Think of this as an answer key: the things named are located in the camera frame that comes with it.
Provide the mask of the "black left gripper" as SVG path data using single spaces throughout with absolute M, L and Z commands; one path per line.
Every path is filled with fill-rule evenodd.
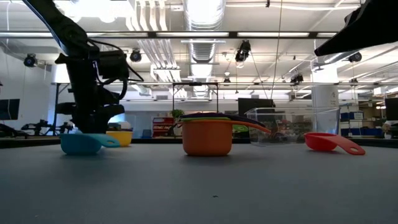
M 105 134 L 108 121 L 125 112 L 120 93 L 105 88 L 117 80 L 125 83 L 125 59 L 119 52 L 100 52 L 95 57 L 60 54 L 57 64 L 65 65 L 70 80 L 69 92 L 73 102 L 59 103 L 55 111 L 70 115 L 75 126 L 83 133 Z

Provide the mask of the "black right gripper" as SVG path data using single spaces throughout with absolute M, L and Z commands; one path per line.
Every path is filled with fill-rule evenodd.
M 370 16 L 371 44 L 366 39 L 366 10 Z M 345 26 L 314 50 L 326 56 L 397 42 L 397 0 L 368 0 L 345 18 Z

